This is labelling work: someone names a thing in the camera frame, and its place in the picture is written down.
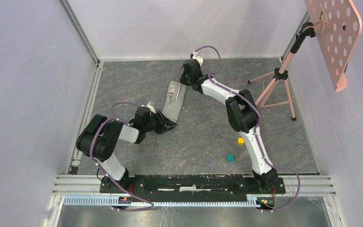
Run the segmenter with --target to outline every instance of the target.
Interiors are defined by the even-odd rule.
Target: white enclosure wall
[[[185,59],[203,45],[225,58],[280,57],[306,11],[303,0],[69,2],[101,59]]]
[[[363,1],[353,2],[363,19]],[[320,169],[332,177],[347,226],[363,226],[363,33],[341,92],[334,91],[314,38],[304,41],[288,70]]]
[[[94,67],[57,0],[0,0],[0,227],[47,217]]]

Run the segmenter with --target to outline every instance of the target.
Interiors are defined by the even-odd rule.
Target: small block
[[[244,139],[239,137],[239,139],[237,140],[237,144],[238,145],[244,145]]]
[[[234,161],[234,156],[233,155],[227,155],[227,161],[228,162],[233,162]]]

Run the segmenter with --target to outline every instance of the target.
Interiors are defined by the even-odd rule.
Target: black mounting plate
[[[135,175],[128,177],[127,185],[134,195],[152,202],[247,201],[247,194],[272,194],[272,187],[276,194],[286,193],[281,177],[260,190],[258,180],[247,175]],[[104,177],[100,193],[122,192]]]

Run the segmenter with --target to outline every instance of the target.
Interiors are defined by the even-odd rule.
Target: tripod leg
[[[295,121],[295,120],[297,120],[297,118],[295,117],[292,95],[290,94],[289,82],[287,80],[285,80],[285,86],[286,86],[286,92],[287,92],[287,99],[289,100],[290,110],[292,112],[292,120]]]
[[[277,80],[272,87],[269,89],[269,91],[265,94],[265,96],[262,98],[261,102],[259,103],[260,107],[263,107],[265,105],[265,103],[267,102],[269,96],[272,94],[273,90],[276,87],[276,84],[279,82],[279,80]]]
[[[254,82],[254,81],[257,81],[257,80],[259,80],[259,79],[263,79],[263,78],[268,77],[268,76],[271,76],[271,75],[273,75],[273,74],[274,74],[274,72],[273,72],[273,71],[272,71],[272,72],[269,72],[269,73],[267,73],[267,74],[264,74],[264,75],[262,75],[262,76],[256,77],[256,78],[254,78],[254,79],[250,79],[250,80],[248,81],[248,83],[250,84],[250,83],[252,83],[252,82]]]
[[[265,88],[265,90],[261,93],[261,95],[258,97],[258,99],[255,101],[255,105],[258,105],[258,103],[261,101],[261,99],[266,95],[266,93],[270,90],[272,85],[276,82],[276,79],[272,79],[268,86]]]

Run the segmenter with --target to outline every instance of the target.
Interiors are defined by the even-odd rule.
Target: board with holes
[[[361,17],[351,0],[304,0],[311,22],[322,21],[317,34],[336,91],[347,86],[345,70],[361,35]]]

